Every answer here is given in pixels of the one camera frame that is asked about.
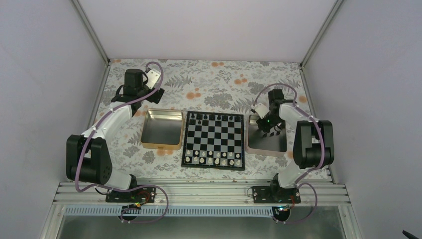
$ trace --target glass panel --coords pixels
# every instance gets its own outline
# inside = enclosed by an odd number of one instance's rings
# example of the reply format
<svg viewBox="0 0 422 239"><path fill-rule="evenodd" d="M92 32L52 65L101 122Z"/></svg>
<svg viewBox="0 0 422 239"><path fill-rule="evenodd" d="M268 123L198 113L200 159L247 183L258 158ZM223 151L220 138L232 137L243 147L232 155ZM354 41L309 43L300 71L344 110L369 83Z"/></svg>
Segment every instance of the glass panel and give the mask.
<svg viewBox="0 0 422 239"><path fill-rule="evenodd" d="M292 209L289 221L305 217L310 207ZM153 224L121 223L117 217L65 216L61 239L341 239L345 238L337 207L317 207L312 217L296 225L276 224L269 218L166 217Z"/></svg>

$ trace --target chessboard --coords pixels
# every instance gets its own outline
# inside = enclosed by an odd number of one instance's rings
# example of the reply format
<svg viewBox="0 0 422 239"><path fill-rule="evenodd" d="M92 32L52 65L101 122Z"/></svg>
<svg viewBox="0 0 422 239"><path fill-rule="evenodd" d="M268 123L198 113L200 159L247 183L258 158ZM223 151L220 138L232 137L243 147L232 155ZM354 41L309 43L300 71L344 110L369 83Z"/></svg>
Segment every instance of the chessboard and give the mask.
<svg viewBox="0 0 422 239"><path fill-rule="evenodd" d="M182 167L245 170L243 115L188 111Z"/></svg>

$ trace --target floral tablecloth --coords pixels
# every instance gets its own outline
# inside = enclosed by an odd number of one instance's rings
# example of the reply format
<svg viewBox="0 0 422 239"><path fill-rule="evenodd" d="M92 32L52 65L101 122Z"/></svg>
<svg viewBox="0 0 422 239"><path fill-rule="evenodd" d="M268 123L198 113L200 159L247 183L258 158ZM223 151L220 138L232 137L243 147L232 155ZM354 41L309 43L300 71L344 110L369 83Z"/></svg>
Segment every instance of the floral tablecloth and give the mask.
<svg viewBox="0 0 422 239"><path fill-rule="evenodd" d="M126 69L145 69L149 61L157 61L164 69L162 88L165 93L159 104L143 102L134 117L125 124L109 143L115 168L140 178L175 179L270 179L292 162L295 129L287 126L288 152L283 157L245 155L245 171L181 167L182 149L155 150L140 143L144 116L149 108L177 109L250 114L257 94L267 85L281 82L298 92L299 106L309 112L297 63L249 61L141 60L114 59L102 95L96 120L107 111L116 89L124 82ZM287 99L293 92L284 90ZM262 94L258 102L268 104ZM309 175L313 179L328 178L326 170Z"/></svg>

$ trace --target metal tray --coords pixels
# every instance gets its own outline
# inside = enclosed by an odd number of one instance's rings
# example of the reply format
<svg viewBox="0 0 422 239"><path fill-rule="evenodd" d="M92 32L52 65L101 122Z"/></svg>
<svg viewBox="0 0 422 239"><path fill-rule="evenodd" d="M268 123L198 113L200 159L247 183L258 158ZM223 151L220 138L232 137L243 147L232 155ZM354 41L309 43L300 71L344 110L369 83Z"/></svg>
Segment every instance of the metal tray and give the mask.
<svg viewBox="0 0 422 239"><path fill-rule="evenodd" d="M142 146L179 150L182 147L184 121L182 111L149 109L142 129Z"/></svg>
<svg viewBox="0 0 422 239"><path fill-rule="evenodd" d="M247 153L281 157L287 151L286 123L282 122L280 135L263 138L264 132L258 129L258 115L250 115L246 126L245 150Z"/></svg>

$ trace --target robotic arm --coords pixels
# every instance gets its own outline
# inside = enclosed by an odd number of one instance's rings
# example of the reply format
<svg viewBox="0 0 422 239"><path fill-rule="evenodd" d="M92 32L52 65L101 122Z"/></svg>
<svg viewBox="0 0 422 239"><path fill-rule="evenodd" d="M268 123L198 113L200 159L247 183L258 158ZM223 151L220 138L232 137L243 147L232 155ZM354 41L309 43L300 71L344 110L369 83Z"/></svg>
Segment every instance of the robotic arm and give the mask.
<svg viewBox="0 0 422 239"><path fill-rule="evenodd" d="M324 144L324 158L320 168L330 165L334 161L334 144L332 124L327 120L313 118L320 128L322 138L319 138L316 126L309 117L293 106L293 100L284 99L281 89L274 89L268 93L269 107L259 103L254 111L260 119L257 120L258 128L265 133L270 132L284 120L296 128L295 141L293 144L294 163L290 163L286 169L277 173L270 183L269 190L264 190L266 195L262 197L271 198L268 203L284 202L297 192L297 183L306 176L308 172L317 169L321 161L321 144Z"/></svg>
<svg viewBox="0 0 422 239"><path fill-rule="evenodd" d="M107 142L111 142L120 127L134 116L141 107L142 101L123 106L115 111L113 109L151 93L160 75L161 73L150 68L147 68L145 72L139 69L126 70L124 85L118 88L116 96L111 100L112 103L109 106L112 113L104 119L101 126L96 128L94 125L81 135L71 135L68 138L66 142L67 178L75 180L79 157L83 153L85 156L79 175L80 181L123 190L137 186L136 177L113 168ZM164 90L159 89L146 99L157 104L163 94ZM83 145L93 130L95 133L88 143L87 151L82 152Z"/></svg>

